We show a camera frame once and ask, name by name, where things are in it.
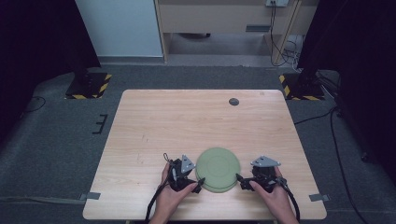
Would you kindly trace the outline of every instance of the gray carpet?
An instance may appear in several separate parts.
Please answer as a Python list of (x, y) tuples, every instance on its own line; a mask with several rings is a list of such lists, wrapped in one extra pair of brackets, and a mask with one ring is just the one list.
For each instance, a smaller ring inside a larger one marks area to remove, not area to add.
[[(77, 199), (87, 193), (123, 91), (128, 89), (276, 89), (288, 68), (116, 66), (103, 98), (65, 100), (73, 79), (65, 74), (40, 84), (27, 112), (0, 148), (0, 197)], [(327, 113), (333, 99), (287, 101), (294, 121)], [(102, 134), (101, 114), (108, 114)], [(369, 223), (396, 223), (396, 190), (378, 164), (360, 160), (361, 150), (347, 125), (333, 117), (334, 131), (351, 196)], [(347, 198), (336, 159), (330, 117), (296, 125), (328, 216), (302, 223), (362, 223)], [(0, 203), (0, 223), (108, 223), (82, 217), (83, 205)]]

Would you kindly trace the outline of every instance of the person's left hand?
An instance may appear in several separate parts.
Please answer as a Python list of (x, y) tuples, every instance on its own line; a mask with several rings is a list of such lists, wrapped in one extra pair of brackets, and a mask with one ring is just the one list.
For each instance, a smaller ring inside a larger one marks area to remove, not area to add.
[[(161, 179), (161, 185), (166, 180), (169, 172), (169, 162), (166, 163), (163, 168), (163, 176)], [(161, 191), (160, 195), (156, 200), (155, 212), (150, 221), (150, 224), (161, 224), (166, 223), (169, 218), (176, 212), (178, 205), (183, 199), (191, 193), (197, 183), (189, 184), (186, 188), (181, 191), (174, 191), (169, 185), (166, 185)]]

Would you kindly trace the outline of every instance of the black and yellow hazard tape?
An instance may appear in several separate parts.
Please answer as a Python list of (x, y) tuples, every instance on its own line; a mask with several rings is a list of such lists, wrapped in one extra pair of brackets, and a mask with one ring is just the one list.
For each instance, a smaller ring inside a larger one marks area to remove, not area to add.
[(303, 96), (295, 96), (292, 94), (290, 90), (290, 86), (286, 81), (285, 77), (279, 76), (279, 80), (282, 83), (283, 90), (285, 92), (286, 99), (288, 100), (324, 100), (324, 97), (321, 96), (310, 96), (310, 95), (303, 95)]
[(106, 74), (105, 76), (99, 77), (100, 80), (96, 80), (94, 92), (87, 93), (84, 90), (76, 91), (73, 93), (66, 94), (65, 99), (83, 100), (83, 99), (102, 98), (108, 86), (108, 82), (110, 81), (111, 76), (112, 75), (110, 74)]

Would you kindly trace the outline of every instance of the green plate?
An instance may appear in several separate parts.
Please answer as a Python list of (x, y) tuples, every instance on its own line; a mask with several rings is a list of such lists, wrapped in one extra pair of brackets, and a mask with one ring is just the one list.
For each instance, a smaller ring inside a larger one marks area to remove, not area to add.
[(235, 174), (240, 172), (239, 160), (222, 147), (213, 147), (202, 153), (195, 168), (197, 178), (205, 178), (203, 187), (216, 193), (231, 189), (236, 184)]

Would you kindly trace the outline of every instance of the white wall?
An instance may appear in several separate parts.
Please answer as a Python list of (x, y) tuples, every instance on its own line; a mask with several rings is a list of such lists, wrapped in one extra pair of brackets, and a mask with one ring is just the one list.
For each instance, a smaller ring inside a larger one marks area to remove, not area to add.
[(98, 56), (163, 56), (154, 0), (76, 3)]

